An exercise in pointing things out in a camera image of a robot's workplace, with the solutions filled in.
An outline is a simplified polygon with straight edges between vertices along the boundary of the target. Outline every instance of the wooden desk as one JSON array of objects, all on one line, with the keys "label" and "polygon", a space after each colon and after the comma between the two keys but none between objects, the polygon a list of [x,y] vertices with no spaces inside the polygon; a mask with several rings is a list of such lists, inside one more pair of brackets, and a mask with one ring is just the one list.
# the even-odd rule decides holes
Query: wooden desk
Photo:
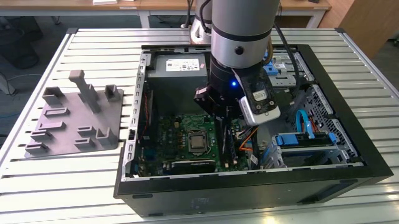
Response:
[{"label": "wooden desk", "polygon": [[[308,0],[280,0],[283,16],[311,16],[307,28],[318,28],[326,11],[331,9],[327,0],[320,0],[318,4]],[[149,28],[144,15],[186,15],[187,0],[141,0],[140,19],[143,28]]]},{"label": "wooden desk", "polygon": [[[331,9],[327,0],[318,4],[308,0],[280,1],[284,16],[311,16],[307,28],[318,28],[326,11]],[[149,15],[186,14],[187,0],[119,1],[117,4],[100,6],[93,6],[92,0],[0,0],[3,16],[137,15],[143,28],[149,28]]]},{"label": "wooden desk", "polygon": [[1,10],[75,10],[107,11],[139,9],[141,0],[119,1],[117,4],[93,6],[92,0],[0,0]]},{"label": "wooden desk", "polygon": [[[320,0],[318,4],[308,0],[280,0],[283,11],[330,10],[331,5],[327,0]],[[187,0],[141,0],[141,10],[187,10]]]}]

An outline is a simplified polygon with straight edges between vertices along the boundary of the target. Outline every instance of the robotic arm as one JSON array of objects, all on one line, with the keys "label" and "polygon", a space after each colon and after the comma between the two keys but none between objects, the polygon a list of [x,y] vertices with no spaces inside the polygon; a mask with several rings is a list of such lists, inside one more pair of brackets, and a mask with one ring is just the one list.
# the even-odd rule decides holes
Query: robotic arm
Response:
[{"label": "robotic arm", "polygon": [[278,8],[279,0],[212,1],[210,80],[195,100],[222,119],[243,115],[250,126],[280,116],[263,70]]}]

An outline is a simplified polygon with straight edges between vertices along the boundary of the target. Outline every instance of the gray floor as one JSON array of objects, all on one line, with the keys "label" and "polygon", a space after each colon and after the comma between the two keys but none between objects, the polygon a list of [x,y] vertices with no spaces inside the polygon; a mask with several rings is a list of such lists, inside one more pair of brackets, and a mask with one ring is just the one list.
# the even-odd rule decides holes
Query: gray floor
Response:
[{"label": "gray floor", "polygon": [[[162,18],[151,17],[151,26],[153,28],[178,28],[184,22],[184,17],[171,16]],[[8,78],[21,74],[43,74],[53,53],[59,47],[65,31],[69,27],[79,28],[140,28],[140,20],[137,16],[71,16],[61,17],[61,24],[55,25],[49,17],[36,17],[44,38],[32,43],[36,53],[40,57],[39,64],[27,70],[15,69],[7,61],[0,57],[0,72]],[[399,88],[399,48],[392,43],[386,43],[378,56],[372,60],[394,86]],[[40,77],[31,76],[11,81],[19,94],[15,97],[0,92],[0,134],[7,134],[16,122],[17,114],[28,101],[32,91],[36,87]]]}]

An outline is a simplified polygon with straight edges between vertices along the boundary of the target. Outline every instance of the gray cylinder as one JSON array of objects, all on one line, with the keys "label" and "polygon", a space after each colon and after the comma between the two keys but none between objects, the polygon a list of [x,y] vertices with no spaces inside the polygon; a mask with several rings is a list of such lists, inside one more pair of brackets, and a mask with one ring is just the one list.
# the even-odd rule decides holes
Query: gray cylinder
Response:
[{"label": "gray cylinder", "polygon": [[[200,6],[204,4],[207,0],[196,0],[196,6],[195,6],[195,17],[200,17]],[[206,23],[210,23],[208,21],[212,21],[212,1],[206,5],[203,10],[203,18]]]},{"label": "gray cylinder", "polygon": [[212,55],[231,68],[247,68],[264,57],[279,0],[212,2]]}]

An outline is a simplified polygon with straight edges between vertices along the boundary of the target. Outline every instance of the desk leg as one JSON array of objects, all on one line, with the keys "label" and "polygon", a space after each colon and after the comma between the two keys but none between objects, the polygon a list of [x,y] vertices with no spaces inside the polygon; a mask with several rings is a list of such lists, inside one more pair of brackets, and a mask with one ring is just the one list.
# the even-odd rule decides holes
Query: desk leg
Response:
[{"label": "desk leg", "polygon": [[141,28],[149,28],[148,16],[149,16],[149,11],[139,11]]},{"label": "desk leg", "polygon": [[61,17],[60,16],[52,16],[51,19],[52,19],[52,22],[55,23],[55,25],[61,24],[61,21],[60,21]]},{"label": "desk leg", "polygon": [[306,28],[318,28],[326,11],[315,11]]},{"label": "desk leg", "polygon": [[7,80],[3,76],[0,76],[0,90],[8,95],[15,92],[15,88],[12,87],[11,83],[8,83],[7,86]]}]

